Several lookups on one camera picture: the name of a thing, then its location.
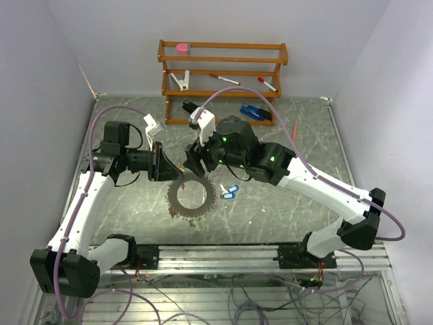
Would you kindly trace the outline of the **metal disc keyring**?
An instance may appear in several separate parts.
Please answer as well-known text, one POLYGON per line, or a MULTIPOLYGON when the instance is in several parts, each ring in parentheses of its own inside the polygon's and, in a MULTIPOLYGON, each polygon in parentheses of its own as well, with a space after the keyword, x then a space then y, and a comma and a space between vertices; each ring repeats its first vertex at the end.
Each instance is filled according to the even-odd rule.
POLYGON ((213 209, 217 204, 217 191, 214 184, 206 176, 200 178, 195 173, 185 173, 182 180, 176 180, 169 184, 166 193, 166 201, 168 203, 168 211, 172 218, 182 218, 188 222, 189 226, 196 228, 198 222, 213 209), (205 190, 206 197, 204 202, 198 207, 188 208, 182 205, 178 198, 178 191, 187 182, 195 181, 199 183, 205 190))

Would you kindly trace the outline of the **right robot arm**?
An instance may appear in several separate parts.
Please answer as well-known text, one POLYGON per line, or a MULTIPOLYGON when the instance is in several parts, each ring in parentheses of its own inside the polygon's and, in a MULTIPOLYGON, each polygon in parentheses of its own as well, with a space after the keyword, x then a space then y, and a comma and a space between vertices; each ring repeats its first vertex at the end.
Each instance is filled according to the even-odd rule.
POLYGON ((305 235, 297 256, 303 266, 315 267, 345 246, 372 248, 386 197, 383 190, 361 190, 319 170, 308 170, 294 151, 275 142, 260 142, 251 125, 233 115, 220 123, 204 123, 198 132, 197 140, 185 149, 184 162, 197 176, 218 165, 240 168, 248 179, 295 190, 338 214, 332 224, 305 235))

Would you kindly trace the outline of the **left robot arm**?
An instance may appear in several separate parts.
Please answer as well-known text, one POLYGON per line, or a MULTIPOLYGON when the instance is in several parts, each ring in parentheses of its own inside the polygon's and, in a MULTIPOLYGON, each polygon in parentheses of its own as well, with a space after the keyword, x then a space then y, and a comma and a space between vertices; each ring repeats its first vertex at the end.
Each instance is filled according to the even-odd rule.
POLYGON ((34 250, 30 257, 44 293, 89 298, 106 271, 115 265, 130 269, 137 263, 133 236, 112 234, 94 250, 90 241, 99 212, 121 173, 146 172, 149 181, 183 179, 181 170, 166 157, 162 143, 154 140, 162 125, 150 115, 144 120, 146 150, 129 147, 131 124, 110 121, 104 125, 100 151, 84 161, 78 189, 62 224, 47 247, 34 250))

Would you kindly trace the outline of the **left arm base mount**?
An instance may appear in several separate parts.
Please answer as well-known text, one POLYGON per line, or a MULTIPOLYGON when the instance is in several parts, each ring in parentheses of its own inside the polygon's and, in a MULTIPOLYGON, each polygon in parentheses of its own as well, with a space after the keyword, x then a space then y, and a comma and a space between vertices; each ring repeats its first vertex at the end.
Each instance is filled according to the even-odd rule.
POLYGON ((160 249, 153 244, 138 244, 132 250, 130 269, 158 269, 160 249))

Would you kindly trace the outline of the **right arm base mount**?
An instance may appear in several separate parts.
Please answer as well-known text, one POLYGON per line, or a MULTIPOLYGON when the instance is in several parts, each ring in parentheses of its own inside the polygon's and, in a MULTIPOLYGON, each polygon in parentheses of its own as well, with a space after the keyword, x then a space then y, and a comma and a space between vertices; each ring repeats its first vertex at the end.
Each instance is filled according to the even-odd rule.
POLYGON ((273 258, 278 262, 279 269, 334 269, 337 267, 336 258, 331 252, 325 257, 318 258, 306 252, 299 242, 288 242, 277 245, 277 256, 273 258))

